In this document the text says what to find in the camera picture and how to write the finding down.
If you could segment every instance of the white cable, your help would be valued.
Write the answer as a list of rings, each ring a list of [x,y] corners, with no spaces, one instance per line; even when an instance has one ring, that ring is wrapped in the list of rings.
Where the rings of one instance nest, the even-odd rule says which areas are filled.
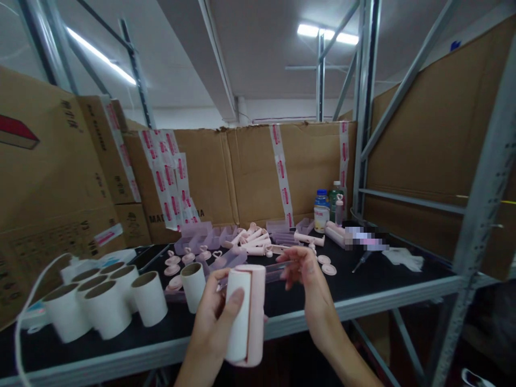
[[[20,344],[20,331],[22,330],[22,320],[23,316],[25,315],[25,312],[27,311],[28,306],[31,304],[32,299],[34,298],[34,294],[36,293],[36,290],[38,289],[39,283],[47,273],[47,271],[52,267],[59,259],[63,258],[65,255],[71,255],[73,258],[75,258],[75,255],[72,253],[64,253],[58,256],[55,260],[53,260],[39,275],[38,279],[34,283],[34,286],[32,287],[31,293],[28,296],[27,301],[25,302],[25,305],[23,306],[23,309],[21,310],[20,314],[18,315],[18,319],[16,320],[16,329],[15,329],[15,361],[16,361],[16,370],[18,371],[18,375],[20,377],[20,381],[24,387],[32,387],[31,382],[28,381],[27,375],[25,374],[25,369],[23,368],[23,362],[22,362],[22,346]]]

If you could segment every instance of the finger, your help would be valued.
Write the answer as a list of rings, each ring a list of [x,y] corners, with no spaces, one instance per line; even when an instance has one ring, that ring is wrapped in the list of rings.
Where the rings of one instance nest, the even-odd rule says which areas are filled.
[[[210,274],[208,280],[206,281],[206,287],[204,288],[204,293],[213,294],[217,292],[217,285],[219,281],[223,278],[226,278],[230,273],[230,268],[215,270]]]
[[[243,288],[238,288],[226,300],[226,306],[215,325],[215,335],[220,337],[223,342],[227,342],[230,337],[231,327],[242,307],[244,295]]]

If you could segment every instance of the white bottle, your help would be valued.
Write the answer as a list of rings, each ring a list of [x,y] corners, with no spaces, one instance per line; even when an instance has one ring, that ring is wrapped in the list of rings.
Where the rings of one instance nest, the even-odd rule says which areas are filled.
[[[328,191],[326,190],[317,190],[316,202],[313,207],[313,229],[319,234],[324,234],[326,222],[329,221],[328,197],[326,196],[327,192]]]

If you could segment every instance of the fluorescent light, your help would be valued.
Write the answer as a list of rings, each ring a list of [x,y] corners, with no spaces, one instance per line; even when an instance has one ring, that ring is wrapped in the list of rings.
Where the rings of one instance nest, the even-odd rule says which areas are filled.
[[[68,33],[71,35],[72,38],[77,40],[81,45],[86,47],[90,52],[95,54],[96,57],[100,58],[103,62],[107,63],[113,70],[115,70],[118,74],[120,74],[126,81],[128,81],[130,84],[136,85],[136,81],[132,76],[130,76],[128,73],[123,71],[120,67],[118,67],[116,64],[111,63],[111,61],[108,59],[107,56],[105,56],[103,53],[101,53],[99,50],[97,50],[94,46],[89,44],[86,40],[84,40],[80,35],[78,35],[74,30],[66,27],[68,30]]]
[[[333,36],[335,35],[335,31],[325,30],[323,28],[319,29],[317,27],[306,25],[306,24],[300,24],[299,27],[297,28],[297,33],[299,35],[305,35],[305,36],[309,36],[312,38],[317,37],[319,32],[322,35],[324,35],[325,40],[331,40],[333,38]],[[359,38],[356,35],[350,35],[350,34],[341,32],[337,36],[337,42],[351,44],[351,45],[356,46],[359,42]]]
[[[315,38],[317,36],[317,34],[319,33],[319,29],[314,26],[300,24],[299,27],[297,28],[297,33],[299,35],[305,35],[305,36]]]

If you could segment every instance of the black shelf surface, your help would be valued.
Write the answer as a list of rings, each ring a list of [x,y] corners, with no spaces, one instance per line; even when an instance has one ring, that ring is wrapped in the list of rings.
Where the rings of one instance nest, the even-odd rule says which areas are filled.
[[[413,273],[404,266],[392,265],[380,252],[373,253],[357,272],[352,274],[353,268],[363,254],[362,247],[345,251],[328,238],[324,247],[317,247],[317,253],[329,256],[332,265],[337,269],[337,275],[325,276],[334,302],[454,275],[450,270],[431,259],[425,259],[421,273]],[[171,279],[163,274],[166,267],[164,261],[167,257],[165,250],[145,270],[156,270],[160,274],[163,287]],[[250,256],[247,262],[269,265],[276,263],[276,258],[277,255],[272,258]],[[213,259],[211,257],[208,263],[213,262]],[[195,316],[189,313],[186,304],[168,304],[168,307],[165,318],[151,328],[145,328],[139,315],[135,313],[131,324],[122,334],[106,341],[103,341],[99,334],[92,330],[74,342],[64,345],[60,342],[52,325],[47,325],[32,335],[22,331],[21,343],[25,370],[32,372],[57,367],[189,336]],[[300,311],[303,307],[304,289],[302,285],[296,284],[293,289],[286,292],[283,281],[267,284],[264,307],[267,316],[280,316]],[[0,347],[4,353],[3,361],[0,362],[0,379],[17,374],[14,360],[14,328],[12,325],[0,332]]]

